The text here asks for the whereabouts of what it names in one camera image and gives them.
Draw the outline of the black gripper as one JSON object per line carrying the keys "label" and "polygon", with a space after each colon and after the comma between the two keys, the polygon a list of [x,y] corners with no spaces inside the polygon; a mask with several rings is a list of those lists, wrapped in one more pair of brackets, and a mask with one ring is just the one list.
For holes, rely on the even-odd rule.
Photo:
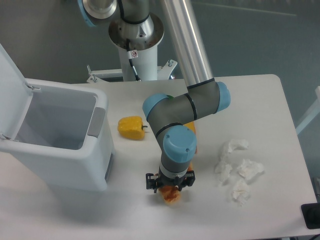
{"label": "black gripper", "polygon": [[145,174],[146,189],[153,190],[157,193],[158,188],[163,188],[164,186],[177,186],[178,191],[181,192],[185,187],[191,187],[195,182],[195,172],[193,170],[188,170],[183,177],[169,178],[164,174],[158,175],[153,173]]}

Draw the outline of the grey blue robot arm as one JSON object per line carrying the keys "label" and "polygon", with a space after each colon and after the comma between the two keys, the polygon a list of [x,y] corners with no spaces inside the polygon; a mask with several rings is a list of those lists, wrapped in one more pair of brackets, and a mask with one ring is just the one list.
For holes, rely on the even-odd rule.
{"label": "grey blue robot arm", "polygon": [[[190,187],[195,174],[188,167],[196,152],[196,135],[187,123],[226,109],[230,92],[216,82],[203,45],[192,4],[188,0],[163,0],[178,63],[187,87],[185,94],[148,97],[142,109],[161,148],[158,173],[146,174],[146,188]],[[150,12],[147,0],[80,0],[81,14],[89,26],[109,23],[108,34],[118,48],[124,81],[156,80],[158,44],[164,36],[162,21]]]}

